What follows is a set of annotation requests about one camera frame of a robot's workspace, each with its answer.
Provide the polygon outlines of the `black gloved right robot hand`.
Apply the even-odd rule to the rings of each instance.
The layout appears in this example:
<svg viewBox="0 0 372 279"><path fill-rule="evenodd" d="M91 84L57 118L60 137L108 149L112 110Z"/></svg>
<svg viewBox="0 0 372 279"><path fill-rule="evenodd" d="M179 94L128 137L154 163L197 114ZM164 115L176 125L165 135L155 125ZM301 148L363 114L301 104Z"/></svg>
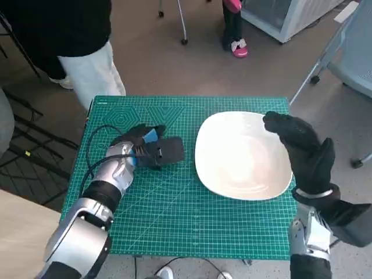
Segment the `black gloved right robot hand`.
<svg viewBox="0 0 372 279"><path fill-rule="evenodd" d="M284 144L296 186L309 195L329 191L335 160L333 140L320 141L314 128L298 117L269 111L263 122L265 129L277 134Z"/></svg>

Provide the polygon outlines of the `black left robot hand, blue tape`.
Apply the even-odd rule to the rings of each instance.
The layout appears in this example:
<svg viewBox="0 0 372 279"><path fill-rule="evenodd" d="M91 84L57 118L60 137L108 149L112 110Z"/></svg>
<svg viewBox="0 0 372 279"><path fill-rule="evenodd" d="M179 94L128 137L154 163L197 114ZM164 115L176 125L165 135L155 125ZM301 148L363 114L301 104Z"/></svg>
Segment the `black left robot hand, blue tape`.
<svg viewBox="0 0 372 279"><path fill-rule="evenodd" d="M110 146L117 145L121 142L131 142L135 146L141 146L149 142L159 140L166 130L166 126L161 124L158 126L147 126L141 123L137 126L130 128L123 135L116 137Z"/></svg>

